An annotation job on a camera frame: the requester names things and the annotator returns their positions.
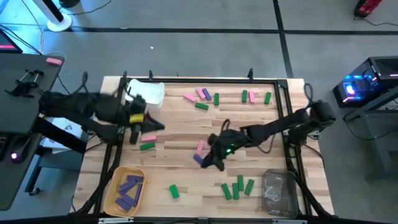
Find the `black desk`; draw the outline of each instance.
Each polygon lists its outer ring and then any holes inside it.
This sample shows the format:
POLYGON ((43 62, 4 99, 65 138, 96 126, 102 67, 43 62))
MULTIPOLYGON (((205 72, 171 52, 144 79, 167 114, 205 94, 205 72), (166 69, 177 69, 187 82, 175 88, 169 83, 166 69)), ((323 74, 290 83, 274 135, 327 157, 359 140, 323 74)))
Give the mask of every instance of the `black desk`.
MULTIPOLYGON (((0 54, 0 132, 27 134, 30 133, 38 115, 40 95, 38 89, 30 94, 35 98, 15 97, 7 94, 4 89, 12 90, 15 79, 25 74, 25 69, 41 70, 45 76, 39 78, 39 88, 43 91, 51 90, 61 66, 49 65, 45 60, 49 56, 29 54, 0 54)), ((29 168, 30 162, 42 138, 41 134, 32 133, 29 152, 26 160, 21 164, 13 164, 7 155, 0 161, 0 210, 8 210, 14 201, 22 180, 29 168)))

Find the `pink block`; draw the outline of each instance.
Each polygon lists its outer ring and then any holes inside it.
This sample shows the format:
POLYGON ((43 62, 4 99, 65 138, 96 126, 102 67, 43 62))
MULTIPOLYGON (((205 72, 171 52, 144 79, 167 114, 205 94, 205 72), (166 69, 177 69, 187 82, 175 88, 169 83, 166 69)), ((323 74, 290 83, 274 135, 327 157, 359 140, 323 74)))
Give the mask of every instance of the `pink block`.
POLYGON ((253 91, 249 91, 249 99, 250 99, 250 103, 255 103, 256 99, 254 97, 254 92, 253 91))
POLYGON ((205 94, 202 92, 202 88, 197 88, 197 92, 201 99, 204 99, 206 97, 205 94))
POLYGON ((52 65, 62 65, 62 61, 55 58, 48 58, 46 62, 52 65))
POLYGON ((192 96, 191 94, 185 94, 184 97, 192 102, 196 102, 196 98, 192 96))
POLYGON ((198 154, 198 155, 201 154, 201 150, 203 149, 203 145, 204 145, 203 140, 200 140, 200 141, 199 141, 199 144, 198 144, 198 148, 197 148, 197 154, 198 154))
POLYGON ((141 141, 155 141, 156 140, 156 136, 146 136, 146 137, 142 137, 141 136, 141 141))

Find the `purple block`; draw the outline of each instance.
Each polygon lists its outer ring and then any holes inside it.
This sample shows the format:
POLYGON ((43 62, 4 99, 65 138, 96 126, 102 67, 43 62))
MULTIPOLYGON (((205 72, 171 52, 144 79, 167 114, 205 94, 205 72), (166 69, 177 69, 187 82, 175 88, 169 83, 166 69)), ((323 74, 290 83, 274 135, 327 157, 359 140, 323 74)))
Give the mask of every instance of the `purple block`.
POLYGON ((119 205, 121 208, 123 208, 123 210, 125 210, 126 212, 128 212, 131 208, 131 206, 129 204, 127 204, 126 202, 124 202, 121 198, 116 199, 115 202, 117 203, 117 205, 119 205))
POLYGON ((134 200, 137 202, 139 200, 139 194, 141 194, 141 188, 142 188, 142 184, 138 184, 136 196, 134 197, 134 200))
POLYGON ((120 185, 120 189, 119 190, 126 190, 128 188, 131 189, 135 184, 136 184, 136 180, 135 179, 127 181, 126 183, 120 185))
POLYGON ((202 92, 205 94, 207 100, 211 100, 211 96, 209 94, 209 91, 207 91, 206 88, 202 89, 202 92))
POLYGON ((193 155, 193 159, 197 161, 200 165, 203 163, 203 159, 198 154, 193 155))
POLYGON ((136 207, 137 206, 137 201, 135 201, 134 199, 132 199, 130 196, 128 195, 123 195, 122 200, 124 202, 126 202, 128 205, 130 205, 131 207, 136 207))
POLYGON ((119 191, 119 194, 122 195, 122 196, 125 195, 127 192, 129 192, 129 190, 132 189, 132 187, 133 187, 133 186, 131 186, 131 187, 129 187, 129 188, 126 188, 126 189, 124 189, 124 190, 120 190, 120 191, 119 191))
POLYGON ((136 175, 128 175, 127 181, 130 181, 130 180, 136 180, 138 183, 138 182, 142 182, 144 180, 144 177, 136 176, 136 175))

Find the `wooden tabletop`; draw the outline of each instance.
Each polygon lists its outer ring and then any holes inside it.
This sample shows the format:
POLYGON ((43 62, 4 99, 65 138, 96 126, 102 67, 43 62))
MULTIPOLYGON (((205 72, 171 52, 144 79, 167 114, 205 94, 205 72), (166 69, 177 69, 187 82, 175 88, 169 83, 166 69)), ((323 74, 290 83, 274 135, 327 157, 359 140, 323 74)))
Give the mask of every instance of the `wooden tabletop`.
MULTIPOLYGON (((112 93, 119 85, 120 77, 105 77, 101 88, 102 93, 112 93)), ((302 79, 288 79, 290 98, 293 110, 303 108, 308 101, 303 93, 302 79)), ((192 159, 199 140, 206 139, 209 134, 220 133, 226 118, 231 120, 230 128, 250 124, 266 124, 278 119, 275 103, 274 87, 265 84, 197 84, 197 83, 165 83, 165 98, 160 110, 150 110, 156 120, 165 124, 166 129, 156 133, 156 148, 140 151, 140 141, 136 145, 129 144, 130 130, 126 131, 121 156, 121 166, 137 167, 147 176, 137 217, 213 217, 213 218, 272 218, 272 215, 261 208, 261 175, 267 169, 286 170, 282 138, 278 134, 269 154, 258 149, 241 148, 224 161, 225 171, 220 172, 215 166, 201 169, 192 159), (201 110, 183 95, 197 95, 195 87, 206 87, 213 95, 220 93, 220 105, 214 106, 211 101, 197 99, 208 104, 209 110, 201 110), (241 102, 243 90, 253 90, 257 103, 241 102), (267 91, 272 93, 271 103, 264 104, 267 91), (236 176, 244 176, 244 184, 249 179, 255 180, 250 196, 241 194, 240 200, 227 201, 220 187, 227 183, 230 189, 237 181, 236 176), (180 198, 171 197, 169 186, 175 184, 180 198)), ((268 149, 270 139, 261 144, 268 149)), ((97 138, 88 143, 88 147, 99 142, 97 138)), ((308 145, 318 149, 318 143, 308 139, 308 145)), ((98 185, 103 164, 105 145, 88 151, 83 160, 75 196, 74 205, 79 209, 90 197, 98 185)), ((205 144, 202 152, 204 157, 209 150, 205 144)), ((302 159, 307 178, 308 188, 317 200, 330 213, 333 207, 330 200, 328 184, 322 160, 311 150, 302 148, 302 159)), ((300 209, 304 211, 302 194, 298 190, 300 209)))

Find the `gray floor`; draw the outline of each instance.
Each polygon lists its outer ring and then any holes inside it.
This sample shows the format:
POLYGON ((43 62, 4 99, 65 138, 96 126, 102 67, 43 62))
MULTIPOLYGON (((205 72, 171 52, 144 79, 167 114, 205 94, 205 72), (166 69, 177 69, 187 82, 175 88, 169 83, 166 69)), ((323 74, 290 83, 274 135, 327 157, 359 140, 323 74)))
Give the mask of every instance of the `gray floor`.
MULTIPOLYGON (((70 12, 89 11, 107 0, 81 0, 70 12)), ((289 30, 397 30, 354 21, 357 0, 279 0, 284 28, 289 30)), ((40 24, 46 18, 33 3, 29 6, 40 24)), ((398 2, 384 0, 368 17, 372 22, 398 23, 398 2)), ((16 33, 39 47, 40 32, 19 1, 9 1, 0 22, 19 24, 16 33)), ((105 8, 73 17, 74 26, 276 29, 272 0, 113 0, 105 8)), ((329 101, 337 122, 324 131, 320 147, 335 213, 343 218, 398 223, 398 181, 366 181, 373 166, 369 143, 354 138, 341 117, 331 89, 370 56, 398 55, 396 35, 287 35, 295 78, 313 85, 315 99, 329 101)), ((241 77, 249 68, 256 77, 286 77, 278 34, 157 34, 127 32, 45 32, 44 52, 62 51, 67 60, 61 77, 73 90, 81 73, 89 73, 88 88, 98 91, 105 75, 155 75, 241 77)), ((63 91, 59 83, 54 90, 63 91)), ((76 186, 76 172, 47 169, 37 185, 42 195, 18 194, 0 219, 66 214, 76 186)))

